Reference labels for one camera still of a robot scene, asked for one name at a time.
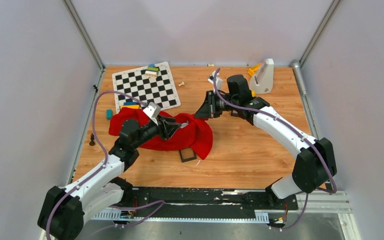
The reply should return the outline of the red garment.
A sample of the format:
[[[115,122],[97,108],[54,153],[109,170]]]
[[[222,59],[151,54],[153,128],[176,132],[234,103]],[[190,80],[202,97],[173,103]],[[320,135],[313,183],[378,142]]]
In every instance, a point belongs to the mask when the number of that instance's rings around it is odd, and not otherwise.
[[[168,140],[162,140],[156,136],[141,147],[155,151],[179,151],[191,148],[194,152],[204,160],[213,147],[213,131],[205,119],[194,118],[189,113],[179,113],[174,116],[177,123],[187,124],[185,127],[178,129],[175,134]],[[129,120],[135,119],[143,126],[149,122],[148,116],[141,109],[123,107],[119,113],[115,114],[110,122],[108,134],[118,136],[122,129],[122,124]]]

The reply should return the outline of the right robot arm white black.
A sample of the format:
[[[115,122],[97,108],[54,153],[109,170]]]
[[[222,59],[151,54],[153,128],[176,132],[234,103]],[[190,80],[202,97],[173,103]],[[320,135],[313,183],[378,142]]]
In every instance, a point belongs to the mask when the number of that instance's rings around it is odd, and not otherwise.
[[[295,157],[292,173],[266,188],[266,204],[278,209],[286,198],[296,193],[312,193],[337,173],[333,144],[327,138],[316,139],[283,118],[270,104],[255,96],[241,74],[227,79],[228,92],[223,92],[223,80],[214,71],[207,79],[213,90],[194,114],[197,119],[218,118],[223,112],[237,112],[249,122],[284,146]]]

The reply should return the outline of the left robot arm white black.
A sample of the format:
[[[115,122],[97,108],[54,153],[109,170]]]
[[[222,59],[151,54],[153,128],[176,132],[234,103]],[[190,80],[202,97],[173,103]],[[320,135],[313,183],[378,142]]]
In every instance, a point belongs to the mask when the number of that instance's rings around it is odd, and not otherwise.
[[[170,139],[182,124],[172,117],[158,115],[143,126],[135,119],[126,120],[119,137],[104,159],[77,181],[53,186],[44,198],[37,225],[48,240],[74,240],[84,225],[105,208],[133,201],[131,190],[119,177],[139,157],[138,147],[155,137]]]

